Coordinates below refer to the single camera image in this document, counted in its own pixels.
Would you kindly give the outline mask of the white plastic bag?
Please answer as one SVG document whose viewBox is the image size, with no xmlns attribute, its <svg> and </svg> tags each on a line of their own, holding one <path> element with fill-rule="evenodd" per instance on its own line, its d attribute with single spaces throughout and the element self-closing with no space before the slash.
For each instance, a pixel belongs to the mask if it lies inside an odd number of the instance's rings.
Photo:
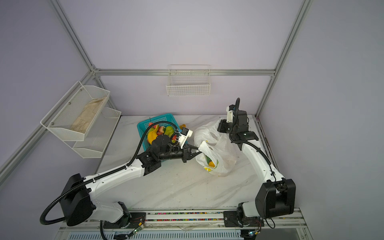
<svg viewBox="0 0 384 240">
<path fill-rule="evenodd" d="M 218 132 L 222 119 L 200 126 L 193 133 L 195 146 L 202 152 L 196 161 L 211 175 L 225 177 L 230 174 L 237 163 L 237 153 L 228 134 Z M 213 161 L 214 168 L 209 166 Z"/>
</svg>

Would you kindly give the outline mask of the upper white mesh shelf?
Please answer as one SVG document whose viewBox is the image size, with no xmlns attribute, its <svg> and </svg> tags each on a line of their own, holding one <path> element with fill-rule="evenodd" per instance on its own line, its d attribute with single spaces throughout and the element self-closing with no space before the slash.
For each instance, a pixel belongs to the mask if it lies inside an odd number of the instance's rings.
<svg viewBox="0 0 384 240">
<path fill-rule="evenodd" d="M 71 125 L 81 114 L 85 105 L 93 99 L 105 97 L 96 113 L 90 127 L 85 134 L 70 130 Z M 96 87 L 83 85 L 76 82 L 60 101 L 43 117 L 40 124 L 49 132 L 53 133 L 61 141 L 84 141 L 95 120 L 106 106 L 110 98 L 110 91 Z"/>
</svg>

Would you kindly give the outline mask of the beige cloth in shelf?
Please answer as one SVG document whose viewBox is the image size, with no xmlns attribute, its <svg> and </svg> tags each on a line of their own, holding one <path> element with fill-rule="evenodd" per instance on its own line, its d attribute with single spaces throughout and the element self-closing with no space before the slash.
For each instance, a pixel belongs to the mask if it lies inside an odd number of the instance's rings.
<svg viewBox="0 0 384 240">
<path fill-rule="evenodd" d="M 101 104 L 105 101 L 105 97 L 99 99 L 93 99 L 85 105 L 81 114 L 76 118 L 71 125 L 70 130 L 85 134 L 90 127 L 96 113 L 98 112 Z"/>
</svg>

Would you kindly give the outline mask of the teal plastic basket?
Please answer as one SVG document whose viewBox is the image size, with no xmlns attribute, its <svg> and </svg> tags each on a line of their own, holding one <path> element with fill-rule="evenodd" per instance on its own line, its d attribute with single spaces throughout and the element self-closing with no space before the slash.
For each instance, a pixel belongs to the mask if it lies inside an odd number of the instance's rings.
<svg viewBox="0 0 384 240">
<path fill-rule="evenodd" d="M 148 134 L 157 130 L 157 136 L 167 135 L 171 136 L 176 132 L 176 129 L 173 125 L 179 127 L 175 117 L 172 114 L 164 114 L 157 117 L 150 117 L 149 119 L 142 121 L 137 124 L 140 138 L 145 135 L 142 142 L 144 151 L 151 146 L 151 143 L 148 141 Z"/>
</svg>

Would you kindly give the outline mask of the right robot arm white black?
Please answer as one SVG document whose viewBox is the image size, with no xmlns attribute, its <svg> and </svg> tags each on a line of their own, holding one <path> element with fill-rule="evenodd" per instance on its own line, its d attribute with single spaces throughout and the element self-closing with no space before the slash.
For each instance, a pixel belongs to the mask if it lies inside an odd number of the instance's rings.
<svg viewBox="0 0 384 240">
<path fill-rule="evenodd" d="M 293 214 L 296 184 L 285 178 L 262 150 L 259 137 L 249 130 L 247 113 L 228 110 L 227 118 L 219 123 L 218 132 L 228 134 L 231 143 L 248 158 L 261 181 L 255 199 L 238 205 L 238 221 L 244 225 L 248 219 L 272 219 Z"/>
</svg>

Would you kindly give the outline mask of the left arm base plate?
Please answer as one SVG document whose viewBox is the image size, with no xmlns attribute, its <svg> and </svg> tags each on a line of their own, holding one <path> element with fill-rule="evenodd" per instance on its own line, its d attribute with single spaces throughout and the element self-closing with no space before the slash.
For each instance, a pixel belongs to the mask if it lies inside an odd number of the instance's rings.
<svg viewBox="0 0 384 240">
<path fill-rule="evenodd" d="M 139 223 L 144 223 L 147 213 L 145 212 L 130 212 L 129 215 L 123 214 L 123 216 L 115 223 L 107 221 L 103 222 L 104 229 L 136 229 Z"/>
</svg>

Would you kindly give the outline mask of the yellow banana bunch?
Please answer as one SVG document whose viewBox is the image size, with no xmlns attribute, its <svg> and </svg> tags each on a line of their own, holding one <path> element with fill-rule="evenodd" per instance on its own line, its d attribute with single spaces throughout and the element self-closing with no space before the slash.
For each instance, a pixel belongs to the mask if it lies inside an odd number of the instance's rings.
<svg viewBox="0 0 384 240">
<path fill-rule="evenodd" d="M 150 145 L 157 138 L 158 129 L 159 129 L 158 125 L 152 125 L 151 128 L 149 129 L 148 134 L 147 134 L 147 141 Z"/>
</svg>

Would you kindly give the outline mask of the white mesh shelf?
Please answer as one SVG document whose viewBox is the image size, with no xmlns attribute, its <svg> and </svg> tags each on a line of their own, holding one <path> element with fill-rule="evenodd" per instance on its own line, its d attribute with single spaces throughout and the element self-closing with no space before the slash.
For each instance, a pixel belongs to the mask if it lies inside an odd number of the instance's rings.
<svg viewBox="0 0 384 240">
<path fill-rule="evenodd" d="M 84 141 L 64 141 L 64 143 L 83 159 L 100 159 L 107 149 L 120 118 L 120 111 L 105 107 Z"/>
<path fill-rule="evenodd" d="M 85 134 L 70 130 L 71 125 L 81 114 L 85 105 L 93 99 L 105 97 L 96 113 L 90 127 Z M 96 87 L 83 85 L 76 82 L 60 101 L 43 117 L 40 124 L 49 132 L 53 133 L 61 141 L 84 141 L 95 120 L 106 106 L 110 98 L 110 91 Z"/>
</svg>

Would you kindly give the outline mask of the green fake apple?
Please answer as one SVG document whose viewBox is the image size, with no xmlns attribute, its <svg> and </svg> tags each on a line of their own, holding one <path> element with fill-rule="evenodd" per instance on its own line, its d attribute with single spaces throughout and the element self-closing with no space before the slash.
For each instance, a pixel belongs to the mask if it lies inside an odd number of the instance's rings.
<svg viewBox="0 0 384 240">
<path fill-rule="evenodd" d="M 175 130 L 172 126 L 167 126 L 164 134 L 171 138 L 174 132 Z"/>
</svg>

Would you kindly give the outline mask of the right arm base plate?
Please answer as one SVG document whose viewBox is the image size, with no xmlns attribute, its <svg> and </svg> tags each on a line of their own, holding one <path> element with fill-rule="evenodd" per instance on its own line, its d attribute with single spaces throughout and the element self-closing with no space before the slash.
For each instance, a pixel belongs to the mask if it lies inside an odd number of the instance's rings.
<svg viewBox="0 0 384 240">
<path fill-rule="evenodd" d="M 241 217 L 237 211 L 224 211 L 223 215 L 224 225 L 226 228 L 250 228 L 264 226 L 264 221 L 260 217 Z"/>
</svg>

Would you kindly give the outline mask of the lower white mesh shelf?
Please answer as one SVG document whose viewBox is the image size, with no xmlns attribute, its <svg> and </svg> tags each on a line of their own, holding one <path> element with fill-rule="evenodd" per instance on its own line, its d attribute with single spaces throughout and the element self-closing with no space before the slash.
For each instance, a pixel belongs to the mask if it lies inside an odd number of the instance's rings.
<svg viewBox="0 0 384 240">
<path fill-rule="evenodd" d="M 105 107 L 84 141 L 64 141 L 64 143 L 83 159 L 100 159 L 107 149 L 120 118 L 120 111 Z"/>
</svg>

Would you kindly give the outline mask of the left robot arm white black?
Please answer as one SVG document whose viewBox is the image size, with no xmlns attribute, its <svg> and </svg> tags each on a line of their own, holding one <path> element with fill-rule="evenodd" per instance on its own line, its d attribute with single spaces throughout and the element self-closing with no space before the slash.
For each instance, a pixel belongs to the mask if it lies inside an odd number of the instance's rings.
<svg viewBox="0 0 384 240">
<path fill-rule="evenodd" d="M 195 146 L 172 144 L 169 137 L 159 136 L 151 147 L 136 153 L 126 164 L 87 177 L 71 176 L 62 194 L 41 214 L 40 223 L 52 225 L 65 221 L 73 227 L 87 220 L 98 220 L 126 228 L 137 222 L 126 205 L 122 201 L 101 201 L 101 196 L 130 180 L 149 175 L 161 167 L 163 160 L 180 159 L 186 163 L 199 154 Z"/>
</svg>

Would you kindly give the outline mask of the aluminium frame rail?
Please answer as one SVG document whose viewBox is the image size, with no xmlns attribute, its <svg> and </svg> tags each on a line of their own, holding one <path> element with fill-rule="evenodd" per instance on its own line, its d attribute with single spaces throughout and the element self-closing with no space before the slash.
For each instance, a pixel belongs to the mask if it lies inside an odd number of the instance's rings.
<svg viewBox="0 0 384 240">
<path fill-rule="evenodd" d="M 274 76 L 275 73 L 276 70 L 268 69 L 98 69 L 94 71 L 96 76 Z"/>
</svg>

